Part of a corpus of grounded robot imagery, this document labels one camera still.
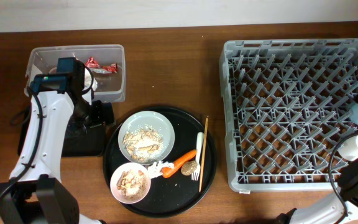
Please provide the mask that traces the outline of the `white napkin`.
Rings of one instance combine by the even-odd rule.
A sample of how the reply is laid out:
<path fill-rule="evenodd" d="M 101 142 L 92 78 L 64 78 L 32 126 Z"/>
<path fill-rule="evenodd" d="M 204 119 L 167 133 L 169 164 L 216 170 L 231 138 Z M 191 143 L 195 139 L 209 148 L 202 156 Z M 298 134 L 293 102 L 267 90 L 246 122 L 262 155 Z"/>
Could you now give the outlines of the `white napkin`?
<path fill-rule="evenodd" d="M 86 94 L 89 91 L 95 91 L 98 87 L 98 82 L 94 77 L 93 71 L 85 67 L 85 88 L 82 91 L 82 94 Z"/>

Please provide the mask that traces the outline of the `red snack wrapper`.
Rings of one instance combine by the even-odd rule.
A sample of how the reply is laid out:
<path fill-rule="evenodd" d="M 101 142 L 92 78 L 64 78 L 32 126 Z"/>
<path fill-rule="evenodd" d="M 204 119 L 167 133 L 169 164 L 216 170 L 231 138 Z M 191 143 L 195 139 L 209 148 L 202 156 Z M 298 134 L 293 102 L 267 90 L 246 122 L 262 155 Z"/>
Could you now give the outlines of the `red snack wrapper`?
<path fill-rule="evenodd" d="M 92 72 L 96 72 L 96 73 L 110 74 L 110 73 L 118 72 L 118 66 L 116 63 L 102 66 L 93 57 L 90 57 L 86 61 L 85 66 L 88 67 Z"/>

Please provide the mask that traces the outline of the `orange carrot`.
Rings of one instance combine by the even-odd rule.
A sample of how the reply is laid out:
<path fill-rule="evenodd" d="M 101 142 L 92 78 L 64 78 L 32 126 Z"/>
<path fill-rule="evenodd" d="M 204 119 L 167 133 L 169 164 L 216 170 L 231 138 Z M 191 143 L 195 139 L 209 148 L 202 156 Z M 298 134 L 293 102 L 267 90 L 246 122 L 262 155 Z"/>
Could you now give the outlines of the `orange carrot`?
<path fill-rule="evenodd" d="M 192 158 L 194 158 L 196 156 L 196 150 L 192 150 L 187 152 L 186 154 L 184 154 L 183 156 L 181 156 L 180 158 L 178 158 L 177 160 L 175 160 L 173 162 L 173 168 L 169 168 L 169 167 L 164 167 L 161 171 L 162 171 L 162 176 L 164 178 L 169 178 L 171 177 L 173 174 L 175 174 L 182 166 L 184 163 L 190 161 Z"/>

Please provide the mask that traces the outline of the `white cup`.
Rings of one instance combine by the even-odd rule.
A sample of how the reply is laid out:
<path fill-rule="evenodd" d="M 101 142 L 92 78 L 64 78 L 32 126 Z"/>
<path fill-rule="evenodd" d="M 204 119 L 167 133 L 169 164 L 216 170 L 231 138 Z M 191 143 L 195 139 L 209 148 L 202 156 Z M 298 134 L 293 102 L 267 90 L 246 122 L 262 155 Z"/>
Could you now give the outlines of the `white cup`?
<path fill-rule="evenodd" d="M 338 149 L 338 153 L 347 161 L 358 159 L 358 135 L 345 140 Z"/>

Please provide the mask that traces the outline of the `pink bowl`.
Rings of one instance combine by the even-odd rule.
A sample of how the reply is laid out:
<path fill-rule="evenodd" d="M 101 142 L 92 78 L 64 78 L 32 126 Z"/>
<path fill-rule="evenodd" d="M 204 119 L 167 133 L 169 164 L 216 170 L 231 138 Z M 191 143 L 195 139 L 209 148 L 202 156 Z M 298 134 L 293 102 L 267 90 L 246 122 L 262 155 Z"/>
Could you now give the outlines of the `pink bowl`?
<path fill-rule="evenodd" d="M 148 194 L 151 178 L 141 164 L 128 162 L 119 166 L 110 178 L 110 190 L 113 197 L 121 203 L 140 202 Z"/>

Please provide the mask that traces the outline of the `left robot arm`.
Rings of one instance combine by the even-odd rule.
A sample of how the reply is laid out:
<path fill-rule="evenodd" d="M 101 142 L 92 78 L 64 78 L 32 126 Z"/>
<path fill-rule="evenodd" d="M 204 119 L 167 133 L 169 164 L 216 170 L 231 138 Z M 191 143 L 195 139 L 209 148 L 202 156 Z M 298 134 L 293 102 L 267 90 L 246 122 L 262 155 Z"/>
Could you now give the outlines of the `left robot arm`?
<path fill-rule="evenodd" d="M 80 152 L 103 149 L 106 126 L 115 122 L 112 105 L 94 100 L 93 86 L 85 83 L 91 73 L 74 57 L 60 58 L 55 73 L 38 74 L 27 87 L 24 144 L 9 180 L 0 183 L 4 223 L 96 223 L 80 213 L 60 177 L 65 139 Z"/>

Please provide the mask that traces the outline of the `rice and nut scraps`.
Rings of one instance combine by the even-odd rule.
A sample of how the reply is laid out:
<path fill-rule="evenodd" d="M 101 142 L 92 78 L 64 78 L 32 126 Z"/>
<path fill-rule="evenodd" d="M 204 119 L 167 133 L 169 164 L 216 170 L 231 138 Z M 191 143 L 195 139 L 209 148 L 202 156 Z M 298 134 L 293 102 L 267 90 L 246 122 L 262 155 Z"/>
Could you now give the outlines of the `rice and nut scraps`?
<path fill-rule="evenodd" d="M 153 128 L 126 131 L 122 143 L 130 158 L 137 162 L 151 162 L 163 149 L 163 137 Z"/>

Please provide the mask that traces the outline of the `grey plate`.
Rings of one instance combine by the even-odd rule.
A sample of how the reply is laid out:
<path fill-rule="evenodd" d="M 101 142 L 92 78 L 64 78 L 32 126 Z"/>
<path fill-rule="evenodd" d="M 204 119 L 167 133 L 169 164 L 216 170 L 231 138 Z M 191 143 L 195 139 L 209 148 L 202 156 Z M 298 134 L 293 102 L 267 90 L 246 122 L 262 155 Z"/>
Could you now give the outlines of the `grey plate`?
<path fill-rule="evenodd" d="M 130 158 L 129 154 L 124 149 L 122 140 L 126 131 L 136 131 L 138 128 L 153 128 L 156 129 L 163 137 L 163 149 L 160 155 L 151 162 L 137 162 Z M 150 165 L 154 162 L 164 160 L 173 149 L 175 143 L 175 132 L 171 122 L 161 113 L 155 111 L 140 111 L 129 116 L 119 128 L 117 137 L 119 149 L 126 159 L 131 162 L 136 162 L 142 165 Z"/>

